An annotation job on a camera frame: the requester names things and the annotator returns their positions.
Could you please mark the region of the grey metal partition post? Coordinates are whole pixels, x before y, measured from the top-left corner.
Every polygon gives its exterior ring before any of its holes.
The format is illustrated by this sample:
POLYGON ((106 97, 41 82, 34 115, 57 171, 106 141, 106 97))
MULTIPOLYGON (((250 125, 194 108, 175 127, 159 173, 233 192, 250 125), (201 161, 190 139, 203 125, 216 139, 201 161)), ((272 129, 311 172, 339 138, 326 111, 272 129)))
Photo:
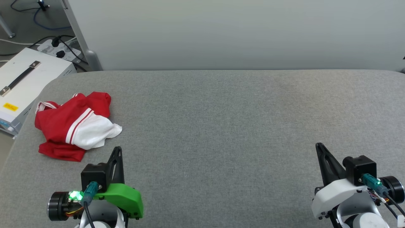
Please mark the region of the grey metal partition post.
POLYGON ((88 65, 93 71, 102 71, 103 68, 99 62, 97 54, 94 51, 90 50, 87 46, 87 43, 83 36, 83 32, 79 26, 78 20, 76 19, 73 8, 70 4, 71 1, 72 0, 60 0, 64 8, 65 14, 67 16, 67 19, 69 20, 70 25, 78 39, 78 43, 82 49, 83 56, 85 57, 86 61, 88 62, 88 65))

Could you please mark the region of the grey metal stand leg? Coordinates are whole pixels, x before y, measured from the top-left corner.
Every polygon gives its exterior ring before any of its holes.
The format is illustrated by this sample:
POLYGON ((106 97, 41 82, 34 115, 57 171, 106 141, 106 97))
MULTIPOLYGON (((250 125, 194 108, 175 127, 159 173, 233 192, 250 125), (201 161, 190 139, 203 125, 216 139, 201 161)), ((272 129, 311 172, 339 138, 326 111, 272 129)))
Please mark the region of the grey metal stand leg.
POLYGON ((13 33, 11 31, 11 29, 9 28, 8 24, 6 23, 6 21, 4 20, 3 16, 0 13, 0 26, 3 28, 3 30, 6 32, 7 36, 9 38, 13 38, 15 37, 15 33, 13 33))

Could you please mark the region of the white equipment case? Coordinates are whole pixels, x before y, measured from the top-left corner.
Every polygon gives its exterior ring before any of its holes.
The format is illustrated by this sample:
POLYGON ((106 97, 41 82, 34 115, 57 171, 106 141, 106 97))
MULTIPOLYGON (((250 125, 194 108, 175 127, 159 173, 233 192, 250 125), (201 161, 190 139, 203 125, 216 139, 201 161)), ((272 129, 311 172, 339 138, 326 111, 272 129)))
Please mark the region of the white equipment case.
POLYGON ((22 79, 5 97, 0 96, 0 131, 17 135, 43 88, 58 77, 77 73, 70 61, 25 48, 0 67, 0 91, 34 61, 41 62, 41 65, 22 79), (14 112, 4 108, 5 103, 17 106, 18 110, 14 112))

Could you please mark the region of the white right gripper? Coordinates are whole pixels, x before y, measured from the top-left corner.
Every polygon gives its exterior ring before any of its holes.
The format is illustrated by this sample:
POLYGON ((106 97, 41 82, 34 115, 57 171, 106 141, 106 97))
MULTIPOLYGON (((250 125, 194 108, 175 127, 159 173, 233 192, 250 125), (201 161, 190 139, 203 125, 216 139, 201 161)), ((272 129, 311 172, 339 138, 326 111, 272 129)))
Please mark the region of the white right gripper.
POLYGON ((377 214, 377 207, 367 191, 367 186, 355 186, 345 179, 345 169, 324 144, 316 143, 315 148, 325 187, 315 194, 312 201, 314 218, 325 216, 335 207, 340 217, 367 212, 377 214))

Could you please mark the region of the white power strip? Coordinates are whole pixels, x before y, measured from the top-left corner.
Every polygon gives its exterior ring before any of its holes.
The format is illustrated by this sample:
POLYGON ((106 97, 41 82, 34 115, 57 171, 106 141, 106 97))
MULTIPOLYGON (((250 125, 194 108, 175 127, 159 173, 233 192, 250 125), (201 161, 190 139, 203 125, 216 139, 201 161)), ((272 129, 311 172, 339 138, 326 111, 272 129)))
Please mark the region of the white power strip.
POLYGON ((71 47, 70 43, 70 41, 67 41, 64 44, 60 40, 48 39, 37 47, 37 51, 66 61, 80 63, 83 54, 80 50, 71 47))

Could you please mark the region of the red and white basketball jersey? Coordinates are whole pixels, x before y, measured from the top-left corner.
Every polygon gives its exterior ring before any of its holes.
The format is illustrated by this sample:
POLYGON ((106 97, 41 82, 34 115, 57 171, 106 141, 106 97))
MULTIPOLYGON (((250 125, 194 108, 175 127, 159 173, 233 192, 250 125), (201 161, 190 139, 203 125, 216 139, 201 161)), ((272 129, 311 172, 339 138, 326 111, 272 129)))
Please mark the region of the red and white basketball jersey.
POLYGON ((122 126, 109 119, 110 103, 111 96, 106 92, 92 92, 87 96, 76 93, 62 105, 39 102, 34 125, 45 137, 39 153, 80 162, 87 150, 104 146, 106 139, 122 132, 122 126))

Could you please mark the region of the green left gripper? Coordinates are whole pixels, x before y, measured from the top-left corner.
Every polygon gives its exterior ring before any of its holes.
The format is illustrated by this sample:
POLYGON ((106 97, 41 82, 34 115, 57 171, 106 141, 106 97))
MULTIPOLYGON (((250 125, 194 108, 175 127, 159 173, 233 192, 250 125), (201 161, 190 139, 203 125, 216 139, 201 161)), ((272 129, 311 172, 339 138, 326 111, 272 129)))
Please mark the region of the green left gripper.
POLYGON ((122 148, 116 146, 107 162, 107 181, 110 184, 104 193, 96 193, 95 200, 106 200, 119 209, 123 209, 130 214, 132 219, 142 219, 144 206, 141 194, 138 190, 124 184, 124 171, 122 148))

